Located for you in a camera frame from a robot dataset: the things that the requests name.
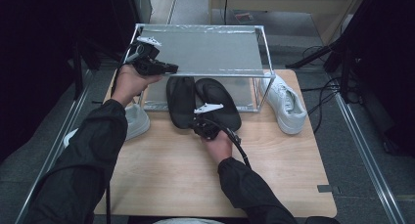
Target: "black sleeve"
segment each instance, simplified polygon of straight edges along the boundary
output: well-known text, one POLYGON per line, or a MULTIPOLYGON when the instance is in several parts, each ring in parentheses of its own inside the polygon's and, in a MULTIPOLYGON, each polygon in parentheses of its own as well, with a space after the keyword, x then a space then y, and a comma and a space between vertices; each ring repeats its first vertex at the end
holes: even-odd
POLYGON ((24 223, 85 223, 110 183, 126 131, 117 101, 88 114, 36 185, 24 223))
POLYGON ((268 184, 243 163, 230 157, 218 167, 220 186, 235 208, 241 208, 251 223, 297 223, 268 184))

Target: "person's right hand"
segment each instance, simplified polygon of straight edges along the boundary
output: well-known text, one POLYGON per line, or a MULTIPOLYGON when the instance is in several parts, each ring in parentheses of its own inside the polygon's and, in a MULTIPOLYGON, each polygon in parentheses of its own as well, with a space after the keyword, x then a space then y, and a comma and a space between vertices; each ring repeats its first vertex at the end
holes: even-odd
POLYGON ((207 147, 208 153, 217 164, 232 156, 233 144, 228 138, 228 135, 223 131, 220 131, 214 140, 201 137, 201 141, 207 147))

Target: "pair of black slippers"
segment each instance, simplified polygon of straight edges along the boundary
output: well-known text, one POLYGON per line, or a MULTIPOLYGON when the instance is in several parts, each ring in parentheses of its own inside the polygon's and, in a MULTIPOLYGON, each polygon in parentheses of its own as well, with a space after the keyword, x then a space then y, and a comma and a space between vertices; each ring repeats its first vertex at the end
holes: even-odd
POLYGON ((166 95, 170 118, 177 128, 192 128, 196 95, 203 103, 223 105, 222 109, 203 113, 205 119, 232 131, 241 127, 241 117, 232 97, 215 79, 201 78, 195 82, 191 76, 171 76, 166 84, 166 95))

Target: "hand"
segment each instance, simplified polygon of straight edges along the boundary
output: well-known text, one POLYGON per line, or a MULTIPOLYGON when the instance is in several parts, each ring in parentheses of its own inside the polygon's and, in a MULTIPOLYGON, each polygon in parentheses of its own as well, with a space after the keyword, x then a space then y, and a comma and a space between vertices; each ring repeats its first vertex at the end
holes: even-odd
POLYGON ((223 131, 220 131, 214 140, 201 137, 201 141, 207 147, 208 153, 217 164, 232 156, 233 144, 228 138, 228 135, 223 131))
POLYGON ((132 98, 144 91, 151 83, 161 80, 161 75, 140 75, 134 66, 124 65, 116 79, 115 91, 112 99, 126 107, 132 98))

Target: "wooden table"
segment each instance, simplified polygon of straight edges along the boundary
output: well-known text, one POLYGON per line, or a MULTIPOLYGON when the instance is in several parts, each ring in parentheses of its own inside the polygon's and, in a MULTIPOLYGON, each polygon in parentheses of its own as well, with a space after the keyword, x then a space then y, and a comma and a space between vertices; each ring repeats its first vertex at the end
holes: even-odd
MULTIPOLYGON (((324 45, 333 41, 346 17, 361 0, 228 0, 227 9, 310 13, 324 45)), ((225 0, 208 0, 211 9, 225 8, 225 0)))
MULTIPOLYGON (((291 70, 276 71, 299 93, 291 70)), ((125 142, 111 182, 112 214, 154 216, 241 217, 220 190, 217 167, 192 130, 177 129, 168 112, 148 112, 150 130, 125 142)), ((337 210, 312 128, 287 135, 268 104, 260 113, 243 112, 238 135, 254 171, 269 184, 296 217, 333 217, 337 210)), ((234 148, 233 156, 242 161, 234 148)), ((105 213, 105 199, 97 206, 105 213)))

